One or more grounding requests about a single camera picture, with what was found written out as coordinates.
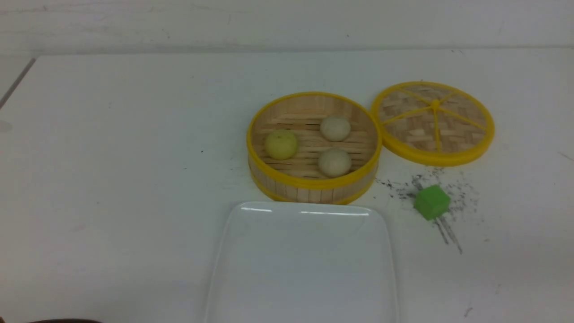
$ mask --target green cube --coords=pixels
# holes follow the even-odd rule
[[[438,185],[433,185],[418,192],[414,208],[428,221],[442,216],[448,211],[451,198]]]

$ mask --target woven bamboo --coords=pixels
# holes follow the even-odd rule
[[[341,142],[323,138],[319,126],[332,114],[345,116],[351,133]],[[265,151],[265,137],[276,129],[290,129],[298,151],[290,159],[274,160]],[[248,132],[249,166],[264,193],[280,201],[349,203],[371,185],[377,171],[381,139],[377,123],[363,107],[334,94],[298,93],[265,106]],[[349,153],[351,172],[329,179],[319,171],[319,155],[332,147]]]
[[[398,84],[379,95],[372,110],[383,143],[423,164],[454,166],[474,160],[494,135],[492,118],[480,102],[442,84]]]

